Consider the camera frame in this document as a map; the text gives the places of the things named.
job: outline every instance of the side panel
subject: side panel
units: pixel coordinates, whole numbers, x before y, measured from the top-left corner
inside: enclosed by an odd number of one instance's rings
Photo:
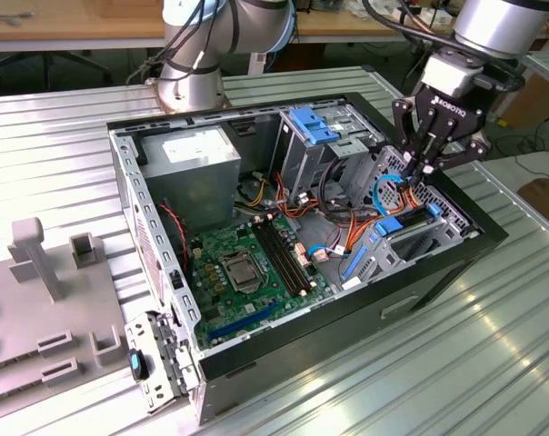
[[[432,289],[444,290],[469,263],[460,261],[385,298],[330,322],[205,385],[196,404],[200,422],[210,421],[261,391],[306,371],[386,326],[409,316]],[[374,292],[374,287],[359,292]]]

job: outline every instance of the red wire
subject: red wire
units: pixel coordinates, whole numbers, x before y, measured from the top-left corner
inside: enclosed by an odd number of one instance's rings
[[[175,215],[175,213],[173,213],[171,211],[171,209],[169,207],[166,207],[165,205],[163,204],[158,204],[159,207],[161,207],[162,209],[164,209],[172,218],[174,218],[174,221],[175,221],[175,225],[177,225],[177,230],[180,231],[180,234],[182,235],[182,247],[184,248],[184,269],[187,270],[187,247],[186,247],[186,243],[185,243],[185,233],[184,233],[184,229],[182,228],[182,224],[180,224],[180,220],[179,218]]]

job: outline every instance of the black plastic part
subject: black plastic part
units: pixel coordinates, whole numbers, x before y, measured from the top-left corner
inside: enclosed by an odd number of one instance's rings
[[[311,289],[309,282],[273,225],[268,221],[254,224],[253,233],[274,269],[283,279],[286,290],[293,297],[298,297],[301,291],[308,292]]]
[[[169,273],[169,278],[172,280],[172,287],[174,288],[174,290],[184,287],[184,281],[182,280],[182,276],[177,270],[171,271]]]
[[[136,382],[147,380],[149,377],[149,370],[147,370],[145,357],[141,350],[136,350],[135,348],[129,350],[129,367]]]

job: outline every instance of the pci slot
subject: pci slot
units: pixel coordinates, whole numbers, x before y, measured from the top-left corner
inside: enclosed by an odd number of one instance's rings
[[[278,275],[283,279],[287,291],[297,297],[303,292],[309,292],[311,286],[304,277],[301,268],[294,257],[287,251],[283,240],[270,223],[258,223],[253,226],[256,239],[265,250]]]
[[[244,317],[241,320],[231,322],[228,325],[225,325],[224,327],[220,327],[219,329],[213,330],[208,333],[208,339],[217,339],[221,336],[226,336],[227,334],[238,332],[239,330],[242,330],[244,327],[254,324],[255,322],[259,322],[262,320],[265,320],[269,316],[271,316],[271,313],[273,310],[278,306],[278,302],[269,305],[268,307],[265,307],[262,311],[253,313],[252,315],[248,315]]]

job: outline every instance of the floor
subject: floor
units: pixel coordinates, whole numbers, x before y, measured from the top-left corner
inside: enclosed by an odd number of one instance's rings
[[[101,50],[90,53],[91,59],[106,65],[112,73],[113,85],[123,85],[126,77],[140,65],[145,57],[145,49]],[[249,55],[231,54],[222,62],[224,75],[246,74]],[[384,43],[376,45],[328,45],[322,67],[334,68],[340,66],[371,65],[383,77],[387,78],[404,94],[412,92],[419,73],[414,71],[408,77],[407,72],[416,63],[416,58],[410,52],[408,43]],[[64,59],[55,59],[52,66],[52,86],[54,91],[93,88],[103,86],[103,77],[97,71],[72,64]],[[40,58],[28,59],[18,63],[17,67],[8,66],[0,69],[0,95],[30,94],[44,91],[43,67]],[[503,155],[530,153],[532,151],[549,150],[549,123],[544,124],[533,141],[526,141],[524,134],[534,138],[534,132],[519,132],[504,129],[498,124],[489,123],[485,132],[492,144],[497,146],[488,154],[487,159],[497,159]]]

